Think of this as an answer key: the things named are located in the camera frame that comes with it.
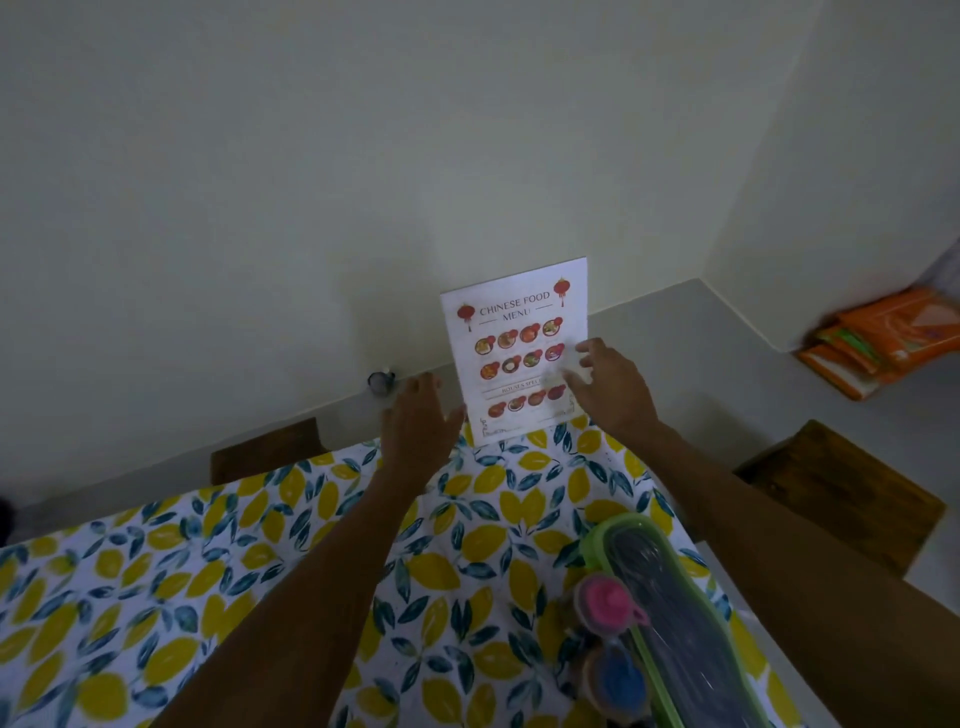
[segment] pink cap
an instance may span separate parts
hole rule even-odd
[[[581,581],[575,601],[584,626],[601,637],[615,637],[633,624],[650,623],[623,583],[606,574],[592,574]]]

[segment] red lantern illustration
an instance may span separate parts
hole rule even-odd
[[[473,318],[474,313],[475,311],[473,310],[473,306],[469,305],[468,303],[464,303],[462,306],[460,306],[460,308],[457,309],[457,316],[467,322],[467,331],[473,331],[473,329],[470,328],[470,319]]]
[[[564,296],[568,290],[570,290],[570,281],[566,279],[558,280],[553,287],[553,292],[560,296],[560,308],[564,307]]]

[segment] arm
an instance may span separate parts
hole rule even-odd
[[[384,412],[383,467],[367,492],[213,651],[154,726],[326,725],[400,522],[460,434],[439,381],[407,382]]]
[[[960,619],[663,424],[643,377],[601,339],[564,376],[593,420],[657,474],[807,684],[845,726],[953,725]]]

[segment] blue cap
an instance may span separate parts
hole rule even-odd
[[[622,647],[606,647],[594,669],[597,675],[594,694],[599,700],[620,713],[629,715],[640,711],[647,699],[646,682]]]

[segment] tablecloth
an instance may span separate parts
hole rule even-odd
[[[369,441],[5,548],[0,728],[148,725],[379,463]],[[586,417],[482,448],[465,425],[403,520],[331,724],[603,725],[574,699],[557,600],[580,539],[628,510],[729,622],[771,723],[800,724],[656,481]]]

